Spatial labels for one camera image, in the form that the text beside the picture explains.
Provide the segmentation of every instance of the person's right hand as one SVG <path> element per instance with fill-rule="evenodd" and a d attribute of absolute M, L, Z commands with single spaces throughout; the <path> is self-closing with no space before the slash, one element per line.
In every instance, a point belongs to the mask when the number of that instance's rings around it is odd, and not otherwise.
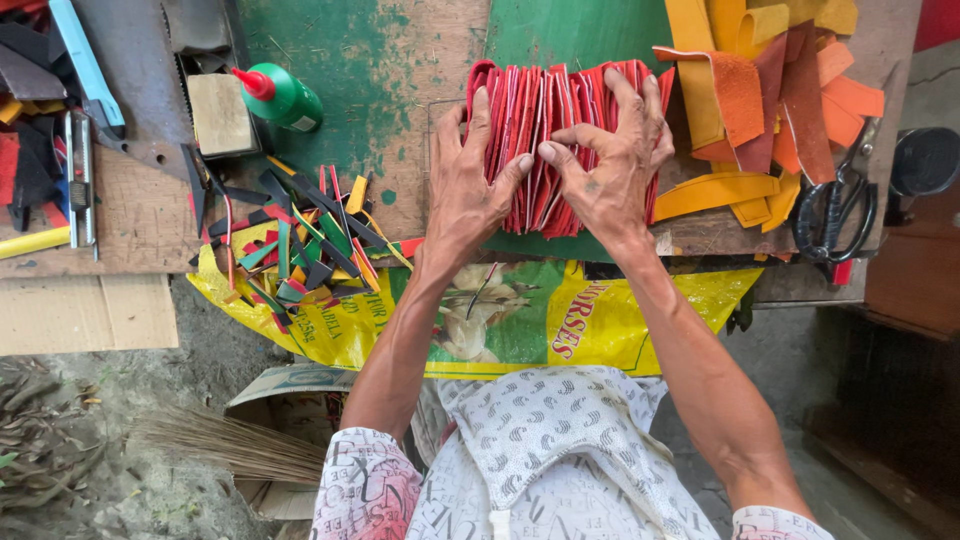
<path fill-rule="evenodd" d="M 673 157 L 673 136 L 663 119 L 653 75 L 643 81 L 643 98 L 615 69 L 604 73 L 604 81 L 620 109 L 616 133 L 577 124 L 555 132 L 538 152 L 564 177 L 561 193 L 573 211 L 615 257 L 618 247 L 633 245 L 646 232 L 647 184 Z M 584 171 L 566 147 L 572 144 L 597 152 L 600 161 L 593 170 Z"/>

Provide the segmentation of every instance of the person's left hand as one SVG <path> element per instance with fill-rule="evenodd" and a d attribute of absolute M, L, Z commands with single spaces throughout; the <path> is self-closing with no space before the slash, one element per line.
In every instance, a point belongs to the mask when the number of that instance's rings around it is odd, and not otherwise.
<path fill-rule="evenodd" d="M 487 185 L 483 161 L 491 125 L 485 87 L 473 97 L 468 137 L 461 145 L 460 124 L 466 114 L 466 105 L 451 109 L 430 139 L 430 217 L 417 253 L 418 259 L 453 272 L 500 227 L 520 180 L 534 164 L 530 154 L 516 156 Z"/>

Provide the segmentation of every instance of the dirt ground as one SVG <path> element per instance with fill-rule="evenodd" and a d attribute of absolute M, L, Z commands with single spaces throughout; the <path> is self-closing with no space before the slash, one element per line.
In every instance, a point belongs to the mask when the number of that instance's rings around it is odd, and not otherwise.
<path fill-rule="evenodd" d="M 38 410 L 35 415 L 50 426 L 30 430 L 50 441 L 35 453 L 41 455 L 31 467 L 56 470 L 77 462 L 76 468 L 99 457 L 73 490 L 62 491 L 42 507 L 0 510 L 0 538 L 264 540 L 276 535 L 279 523 L 258 521 L 226 471 L 126 441 L 138 413 L 167 404 L 221 412 L 260 372 L 291 359 L 211 305 L 183 276 L 174 277 L 171 286 L 180 331 L 177 349 L 0 357 L 0 378 L 7 383 L 24 375 L 29 376 L 25 385 L 60 381 L 58 390 L 24 407 Z M 99 386 L 95 394 L 77 397 L 91 385 Z M 101 402 L 83 410 L 82 401 L 90 398 Z M 0 411 L 0 422 L 3 419 Z M 19 431 L 4 430 L 8 424 L 0 424 L 0 454 L 14 442 L 4 440 L 4 434 Z M 14 449 L 22 452 L 28 442 Z M 52 472 L 50 477 L 60 479 L 62 474 Z"/>

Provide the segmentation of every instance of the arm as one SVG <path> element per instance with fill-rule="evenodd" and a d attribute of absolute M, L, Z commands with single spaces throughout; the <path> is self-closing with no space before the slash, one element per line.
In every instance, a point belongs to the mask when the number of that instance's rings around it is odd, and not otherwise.
<path fill-rule="evenodd" d="M 616 133 L 578 125 L 554 133 L 540 155 L 561 171 L 565 199 L 626 275 L 680 417 L 734 509 L 765 504 L 813 519 L 773 411 L 674 285 L 644 225 L 646 186 L 673 156 L 657 81 L 645 80 L 640 98 L 615 70 L 605 80 L 620 109 Z M 589 173 L 565 146 L 574 143 L 599 153 Z"/>
<path fill-rule="evenodd" d="M 507 164 L 492 185 L 483 176 L 490 140 L 487 90 L 473 99 L 469 137 L 460 143 L 467 112 L 460 105 L 440 121 L 430 140 L 430 217 L 416 267 L 356 384 L 350 391 L 340 428 L 370 428 L 397 442 L 410 425 L 430 348 L 433 322 L 446 286 L 503 222 L 514 191 L 533 167 L 522 154 Z"/>

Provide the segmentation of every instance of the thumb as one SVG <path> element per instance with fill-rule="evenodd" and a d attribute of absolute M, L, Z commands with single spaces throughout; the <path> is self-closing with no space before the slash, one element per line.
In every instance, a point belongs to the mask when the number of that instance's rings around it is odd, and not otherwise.
<path fill-rule="evenodd" d="M 501 201 L 510 200 L 520 182 L 530 174 L 532 168 L 534 168 L 534 157 L 530 154 L 520 154 L 510 160 L 493 182 L 496 198 Z"/>
<path fill-rule="evenodd" d="M 584 168 L 580 166 L 570 149 L 559 142 L 552 140 L 544 141 L 537 147 L 537 152 L 544 161 L 553 165 L 553 168 L 560 171 L 565 181 L 582 178 L 587 174 Z"/>

